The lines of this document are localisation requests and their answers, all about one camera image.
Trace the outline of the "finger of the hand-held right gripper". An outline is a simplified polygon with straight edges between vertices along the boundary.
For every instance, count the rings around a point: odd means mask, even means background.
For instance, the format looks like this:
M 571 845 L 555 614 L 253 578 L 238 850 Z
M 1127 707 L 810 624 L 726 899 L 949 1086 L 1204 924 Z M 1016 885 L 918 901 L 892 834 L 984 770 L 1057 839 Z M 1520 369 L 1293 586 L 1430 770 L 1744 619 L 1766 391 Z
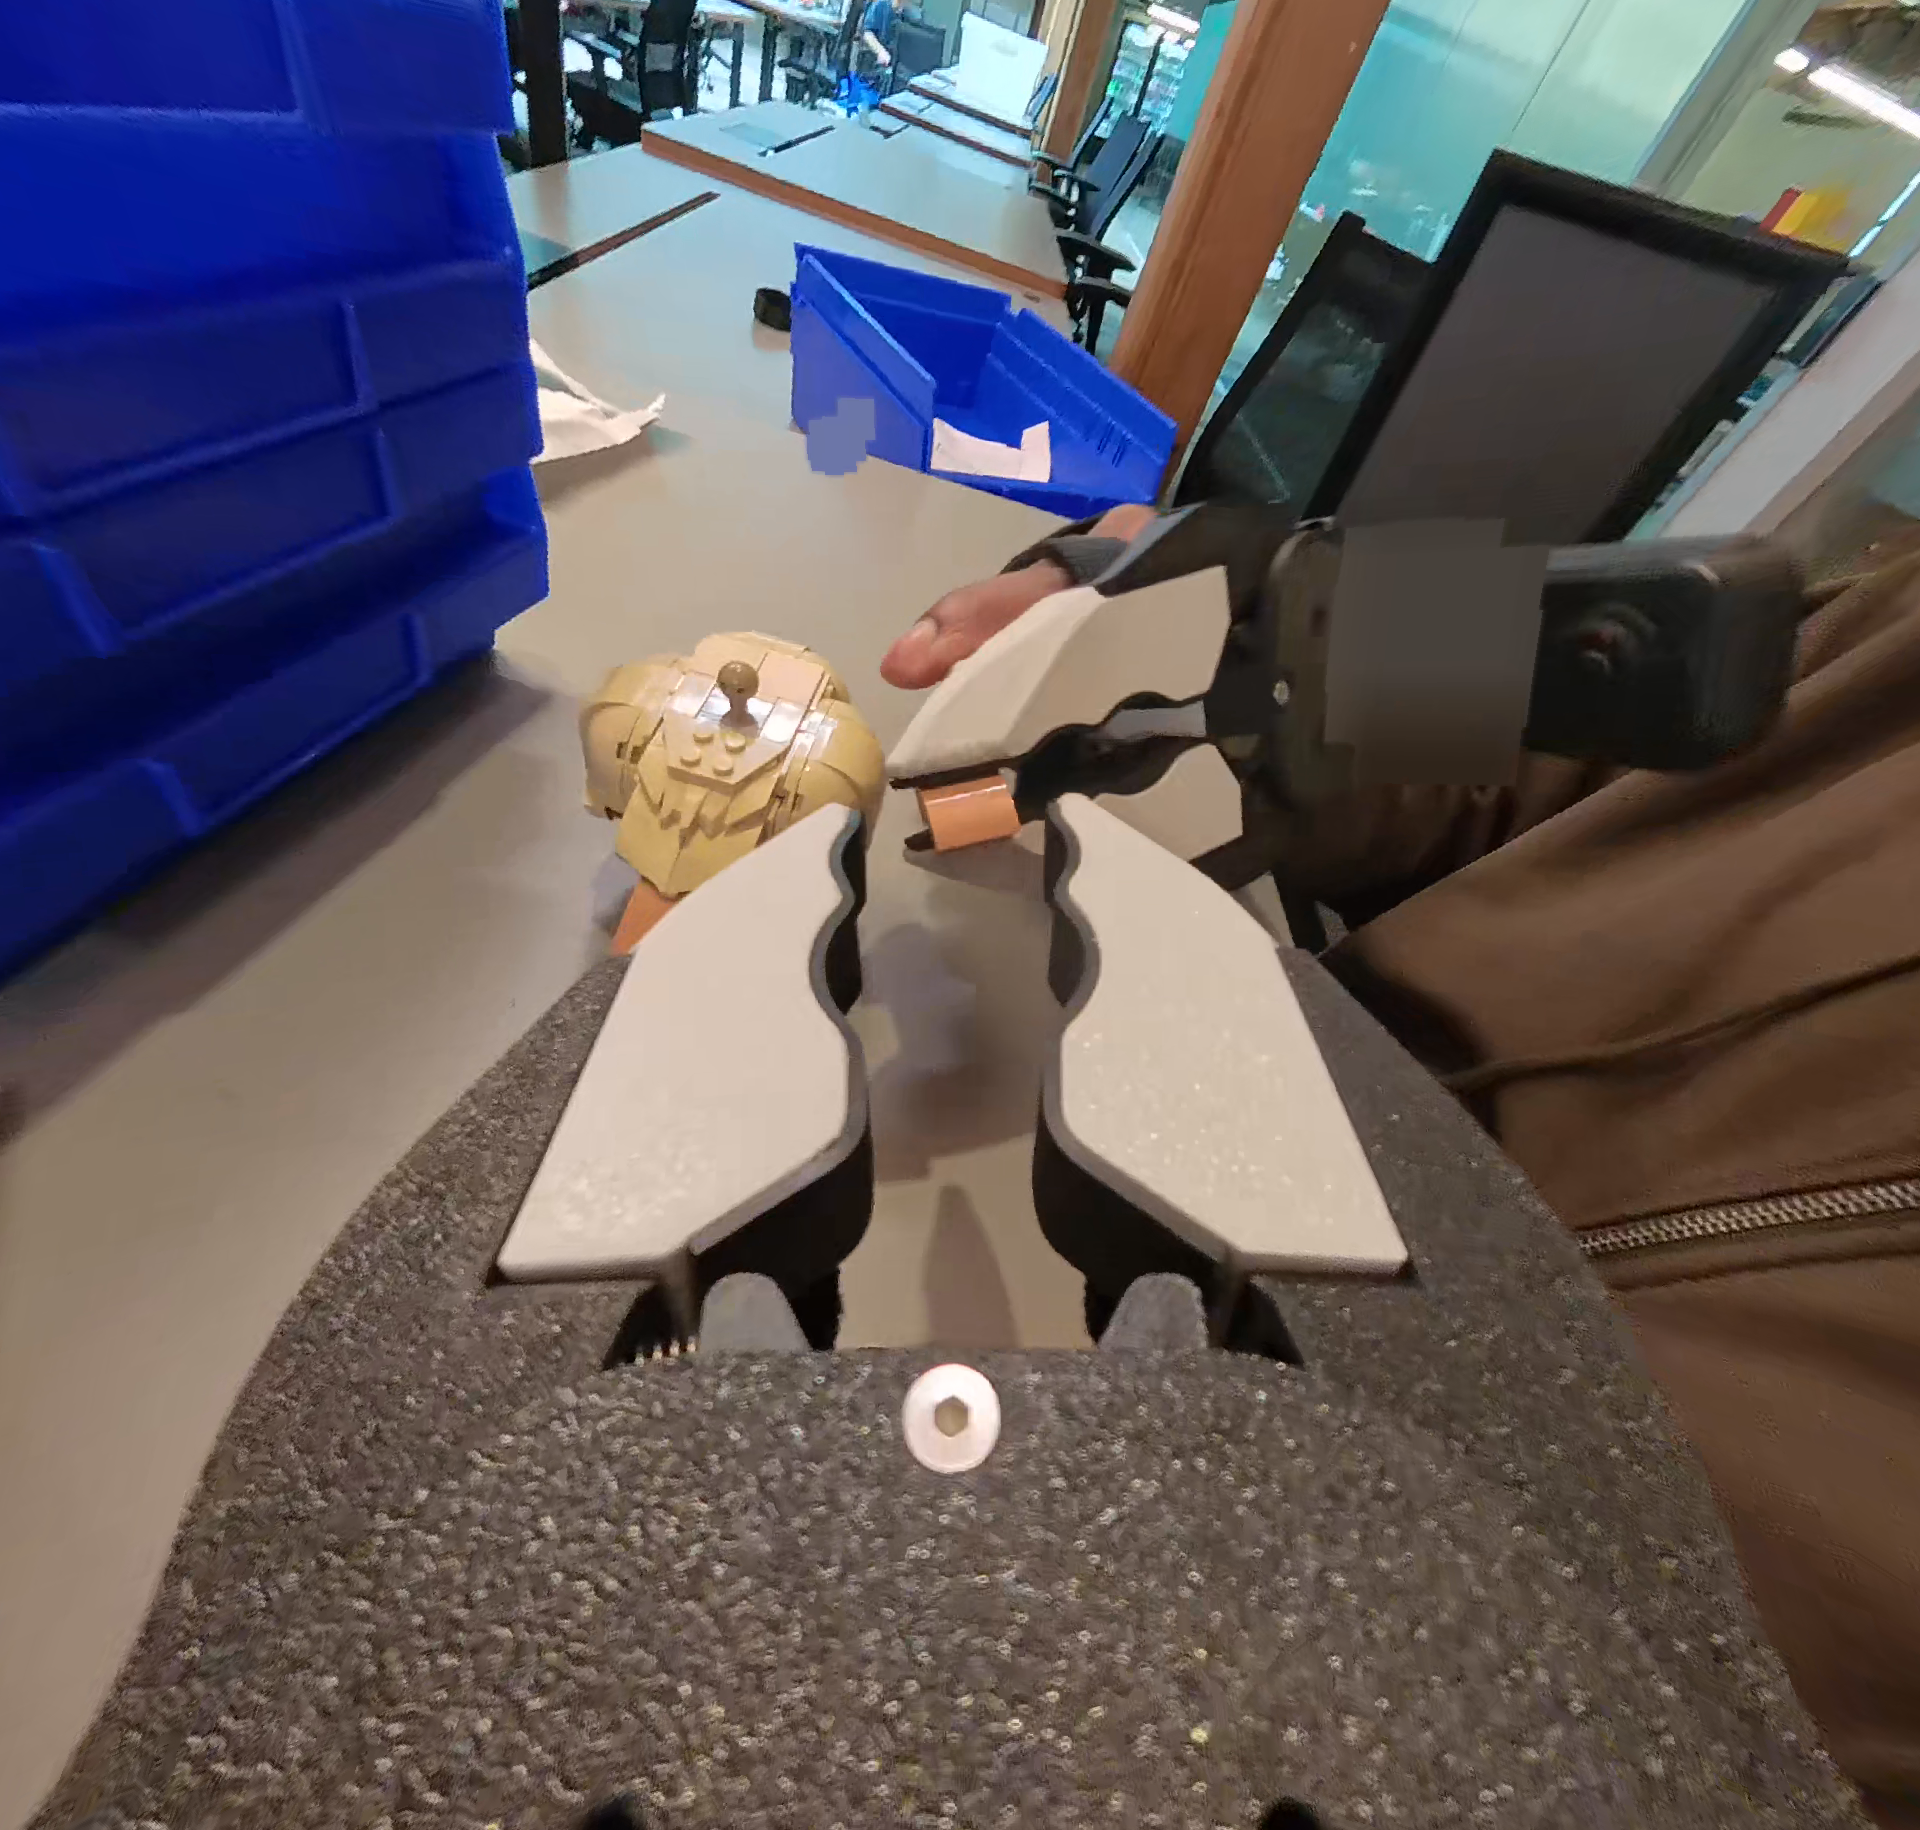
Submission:
M 1242 837 L 1242 786 L 1212 739 L 1170 731 L 1121 737 L 1061 731 L 1019 760 L 1019 814 L 1040 817 L 1046 829 L 1046 893 L 1068 859 L 1048 809 L 1068 796 L 1081 796 L 1189 864 Z
M 1233 715 L 1278 679 L 1269 592 L 1295 535 L 1286 502 L 1204 499 L 1089 586 L 1048 594 L 936 686 L 892 745 L 892 786 L 1016 766 L 1061 731 L 1210 697 Z

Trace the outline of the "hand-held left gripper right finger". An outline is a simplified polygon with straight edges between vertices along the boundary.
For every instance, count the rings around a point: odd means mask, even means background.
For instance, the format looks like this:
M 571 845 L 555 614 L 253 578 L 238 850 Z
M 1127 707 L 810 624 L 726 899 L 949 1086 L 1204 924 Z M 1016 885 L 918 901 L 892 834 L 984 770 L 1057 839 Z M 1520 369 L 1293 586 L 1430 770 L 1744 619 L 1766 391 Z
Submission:
M 1089 796 L 1044 819 L 1034 1211 L 1098 1302 L 1149 1275 L 1233 1313 L 1258 1277 L 1391 1283 L 1412 1265 L 1282 946 Z

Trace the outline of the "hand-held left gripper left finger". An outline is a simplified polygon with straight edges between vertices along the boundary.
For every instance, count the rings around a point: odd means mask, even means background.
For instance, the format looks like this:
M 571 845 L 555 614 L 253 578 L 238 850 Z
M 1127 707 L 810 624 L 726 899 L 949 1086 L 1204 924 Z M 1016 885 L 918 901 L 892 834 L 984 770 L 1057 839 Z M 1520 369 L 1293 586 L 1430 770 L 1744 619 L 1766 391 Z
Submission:
M 860 995 L 867 826 L 829 806 L 632 950 L 492 1264 L 507 1285 L 643 1280 L 697 1313 L 734 1273 L 835 1313 L 874 1210 Z

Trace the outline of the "small brown brick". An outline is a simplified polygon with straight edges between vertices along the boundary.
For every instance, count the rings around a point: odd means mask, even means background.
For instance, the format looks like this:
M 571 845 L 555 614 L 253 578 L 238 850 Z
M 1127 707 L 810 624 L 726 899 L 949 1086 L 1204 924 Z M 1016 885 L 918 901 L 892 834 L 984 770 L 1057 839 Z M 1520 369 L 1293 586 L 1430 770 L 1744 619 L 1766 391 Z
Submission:
M 1012 839 L 1024 828 L 1015 787 L 995 770 L 974 778 L 915 786 L 922 826 L 909 836 L 915 853 L 956 853 Z

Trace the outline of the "tan brick model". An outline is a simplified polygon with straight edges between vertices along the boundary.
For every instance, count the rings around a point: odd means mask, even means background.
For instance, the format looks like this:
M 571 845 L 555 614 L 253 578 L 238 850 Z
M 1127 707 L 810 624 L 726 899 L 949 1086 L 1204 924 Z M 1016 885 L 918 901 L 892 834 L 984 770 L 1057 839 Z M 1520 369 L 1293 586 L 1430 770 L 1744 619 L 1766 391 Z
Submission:
M 579 715 L 585 806 L 663 901 L 829 808 L 873 828 L 884 755 L 816 648 L 720 631 L 613 667 Z

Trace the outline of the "stack of blue plastic bins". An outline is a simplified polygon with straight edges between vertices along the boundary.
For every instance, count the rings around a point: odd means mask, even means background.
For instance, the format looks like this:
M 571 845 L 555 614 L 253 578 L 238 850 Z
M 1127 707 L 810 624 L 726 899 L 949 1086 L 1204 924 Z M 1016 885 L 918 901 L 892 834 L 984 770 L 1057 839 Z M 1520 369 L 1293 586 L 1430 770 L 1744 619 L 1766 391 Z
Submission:
M 501 0 L 3 0 L 10 971 L 546 594 Z

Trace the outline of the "person's right hand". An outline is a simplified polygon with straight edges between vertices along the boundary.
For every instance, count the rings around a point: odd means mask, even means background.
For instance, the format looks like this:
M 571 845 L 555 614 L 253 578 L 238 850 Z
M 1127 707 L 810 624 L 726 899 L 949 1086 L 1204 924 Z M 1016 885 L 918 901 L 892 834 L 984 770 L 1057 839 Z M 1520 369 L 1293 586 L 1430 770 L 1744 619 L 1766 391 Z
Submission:
M 938 686 L 955 666 L 1048 595 L 1090 586 L 1114 570 L 1163 521 L 1165 512 L 1150 503 L 1121 503 L 1026 545 L 1001 572 L 961 586 L 925 610 L 887 649 L 881 679 L 905 692 Z

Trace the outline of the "white paper slip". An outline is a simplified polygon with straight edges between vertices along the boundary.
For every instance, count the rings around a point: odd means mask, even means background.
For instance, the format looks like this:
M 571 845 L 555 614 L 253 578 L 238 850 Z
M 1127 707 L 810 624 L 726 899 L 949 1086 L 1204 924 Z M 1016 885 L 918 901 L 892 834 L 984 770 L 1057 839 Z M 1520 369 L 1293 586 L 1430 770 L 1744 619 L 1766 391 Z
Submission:
M 1046 484 L 1053 477 L 1051 422 L 1028 423 L 1016 439 L 1006 441 L 936 415 L 929 428 L 927 472 L 976 482 Z

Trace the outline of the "black mesh office chair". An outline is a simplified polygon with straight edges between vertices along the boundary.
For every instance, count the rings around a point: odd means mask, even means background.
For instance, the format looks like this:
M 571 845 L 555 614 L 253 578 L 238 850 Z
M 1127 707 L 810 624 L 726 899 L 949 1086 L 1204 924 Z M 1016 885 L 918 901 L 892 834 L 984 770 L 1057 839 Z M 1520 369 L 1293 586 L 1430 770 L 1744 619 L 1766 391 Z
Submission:
M 1342 211 L 1200 428 L 1172 502 L 1282 502 L 1307 517 L 1428 273 L 1424 258 Z

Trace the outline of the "small blue plastic bin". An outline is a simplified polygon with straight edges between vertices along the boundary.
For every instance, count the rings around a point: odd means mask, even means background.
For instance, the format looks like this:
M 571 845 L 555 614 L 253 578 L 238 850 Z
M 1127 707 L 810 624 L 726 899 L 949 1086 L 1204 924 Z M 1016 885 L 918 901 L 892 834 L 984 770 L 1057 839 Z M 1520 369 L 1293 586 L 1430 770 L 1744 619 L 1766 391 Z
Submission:
M 826 248 L 800 244 L 794 258 L 791 420 L 813 472 L 879 462 L 1071 521 L 1159 497 L 1175 422 L 1032 308 Z M 1051 482 L 930 474 L 934 418 L 1006 441 L 1048 422 Z

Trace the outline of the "black framed grey board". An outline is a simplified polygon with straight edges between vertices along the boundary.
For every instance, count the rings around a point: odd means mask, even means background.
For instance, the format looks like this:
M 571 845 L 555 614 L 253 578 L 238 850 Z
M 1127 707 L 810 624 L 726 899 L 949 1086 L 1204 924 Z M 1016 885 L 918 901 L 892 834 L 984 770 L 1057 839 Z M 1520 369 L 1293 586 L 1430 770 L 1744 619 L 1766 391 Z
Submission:
M 1741 216 L 1499 149 L 1304 515 L 1619 542 L 1851 271 Z

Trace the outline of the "wooden pillar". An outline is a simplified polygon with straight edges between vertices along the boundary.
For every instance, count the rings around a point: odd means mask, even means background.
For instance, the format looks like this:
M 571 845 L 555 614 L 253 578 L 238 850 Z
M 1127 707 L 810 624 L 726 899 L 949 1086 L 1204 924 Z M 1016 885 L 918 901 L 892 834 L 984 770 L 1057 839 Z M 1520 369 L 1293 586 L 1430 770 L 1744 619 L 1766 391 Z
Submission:
M 1391 0 L 1238 0 L 1110 365 L 1189 449 Z

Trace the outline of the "wood-edged grey table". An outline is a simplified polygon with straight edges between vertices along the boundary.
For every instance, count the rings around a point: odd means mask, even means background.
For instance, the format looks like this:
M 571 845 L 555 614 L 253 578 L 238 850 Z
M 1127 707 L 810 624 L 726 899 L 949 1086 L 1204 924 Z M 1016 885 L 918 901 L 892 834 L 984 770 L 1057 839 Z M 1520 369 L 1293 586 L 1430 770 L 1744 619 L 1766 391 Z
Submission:
M 1044 201 L 993 157 L 909 123 L 887 135 L 863 122 L 779 100 L 654 117 L 641 147 L 810 218 L 867 234 L 1063 302 L 1067 263 Z

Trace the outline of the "group of black office chairs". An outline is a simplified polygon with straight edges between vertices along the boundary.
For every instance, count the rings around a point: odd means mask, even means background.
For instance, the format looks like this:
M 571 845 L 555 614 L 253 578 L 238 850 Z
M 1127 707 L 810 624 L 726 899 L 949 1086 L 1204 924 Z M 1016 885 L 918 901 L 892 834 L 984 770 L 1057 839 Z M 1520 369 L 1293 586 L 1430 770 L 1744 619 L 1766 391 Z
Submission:
M 564 63 L 576 146 L 641 143 L 643 125 L 779 100 L 863 123 L 889 137 L 906 125 L 990 157 L 1046 207 L 1067 266 L 1073 333 L 1097 339 L 1141 258 L 1110 244 L 1160 133 L 1128 106 L 1089 97 L 1068 122 L 1068 77 L 1028 61 L 1024 31 L 963 14 L 961 53 L 945 31 L 901 17 L 877 57 L 869 16 L 889 0 L 563 0 Z

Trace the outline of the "black metal pole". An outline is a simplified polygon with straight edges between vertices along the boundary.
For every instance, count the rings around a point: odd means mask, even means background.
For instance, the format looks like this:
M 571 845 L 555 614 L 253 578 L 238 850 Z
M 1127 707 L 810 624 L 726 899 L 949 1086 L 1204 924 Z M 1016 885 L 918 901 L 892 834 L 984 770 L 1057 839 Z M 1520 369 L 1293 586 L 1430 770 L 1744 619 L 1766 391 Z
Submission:
M 521 167 L 543 170 L 569 157 L 564 0 L 516 0 L 516 7 L 528 111 Z

